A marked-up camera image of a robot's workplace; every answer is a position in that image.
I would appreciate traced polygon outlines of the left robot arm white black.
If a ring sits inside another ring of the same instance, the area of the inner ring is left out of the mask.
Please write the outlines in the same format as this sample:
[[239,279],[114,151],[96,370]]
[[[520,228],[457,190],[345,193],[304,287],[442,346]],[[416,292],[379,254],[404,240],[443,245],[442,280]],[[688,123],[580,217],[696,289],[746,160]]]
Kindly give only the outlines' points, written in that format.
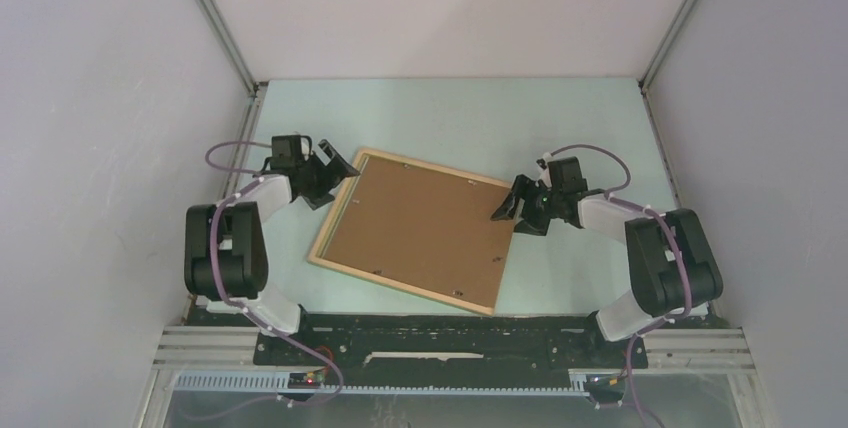
[[185,217],[184,283],[213,312],[236,312],[268,334],[280,336],[278,352],[304,364],[316,351],[315,336],[299,327],[302,308],[269,280],[263,226],[297,200],[317,210],[334,190],[360,172],[327,140],[278,135],[271,153],[245,187],[212,204],[193,205]]

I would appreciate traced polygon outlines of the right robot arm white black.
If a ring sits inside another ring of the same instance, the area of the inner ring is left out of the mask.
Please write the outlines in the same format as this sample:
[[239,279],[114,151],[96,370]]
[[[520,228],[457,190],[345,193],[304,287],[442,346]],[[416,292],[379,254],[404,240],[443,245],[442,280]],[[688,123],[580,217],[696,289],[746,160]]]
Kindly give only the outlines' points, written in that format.
[[627,251],[629,290],[590,318],[581,340],[585,359],[606,366],[621,340],[691,314],[723,294],[724,283],[697,213],[660,212],[592,189],[575,157],[537,162],[540,174],[517,176],[494,221],[517,233],[545,236],[554,220],[603,234]]

